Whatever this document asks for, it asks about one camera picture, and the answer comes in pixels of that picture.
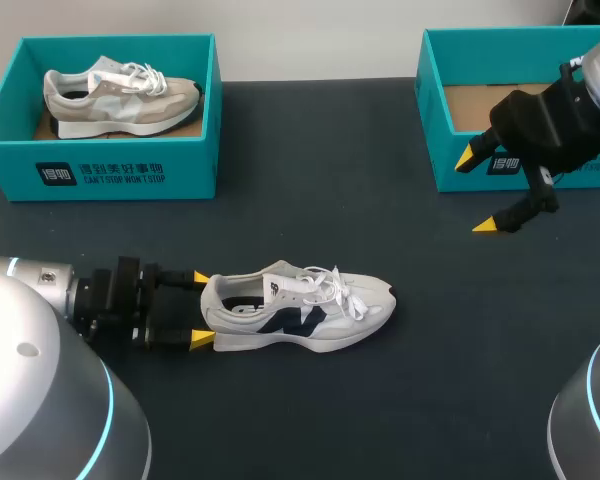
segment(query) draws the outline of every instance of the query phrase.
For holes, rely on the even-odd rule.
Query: cardboard box bottom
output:
[[[548,83],[521,85],[450,85],[444,87],[451,120],[456,132],[483,132],[491,124],[489,112],[514,90],[538,94]]]

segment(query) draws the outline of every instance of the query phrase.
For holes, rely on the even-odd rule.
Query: white wall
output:
[[[155,32],[215,33],[224,80],[412,76],[424,28],[559,24],[569,3],[0,0],[0,78],[21,36]]]

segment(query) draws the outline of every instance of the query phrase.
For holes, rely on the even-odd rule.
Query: white sneaker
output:
[[[191,80],[165,78],[149,65],[106,57],[86,72],[50,70],[44,76],[44,99],[59,138],[163,133],[193,119],[201,93]]]
[[[331,352],[384,325],[396,306],[390,288],[374,277],[279,261],[249,275],[214,275],[200,305],[216,351],[292,342]]]

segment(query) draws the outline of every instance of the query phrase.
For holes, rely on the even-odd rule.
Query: shoe insole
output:
[[[255,313],[264,307],[264,297],[230,297],[222,300],[222,304],[233,313]]]
[[[69,100],[76,100],[78,98],[84,98],[89,95],[89,92],[66,92],[63,93],[62,96],[64,98],[68,98]]]

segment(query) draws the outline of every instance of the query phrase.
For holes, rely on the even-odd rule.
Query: table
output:
[[[471,228],[520,193],[438,194],[412,79],[229,83],[218,195],[9,204],[0,255],[118,255],[246,273],[278,259],[393,284],[377,334],[318,355],[96,350],[142,404],[151,479],[553,479],[546,421],[600,342],[600,190],[509,236]],[[175,296],[165,322],[202,326]]]

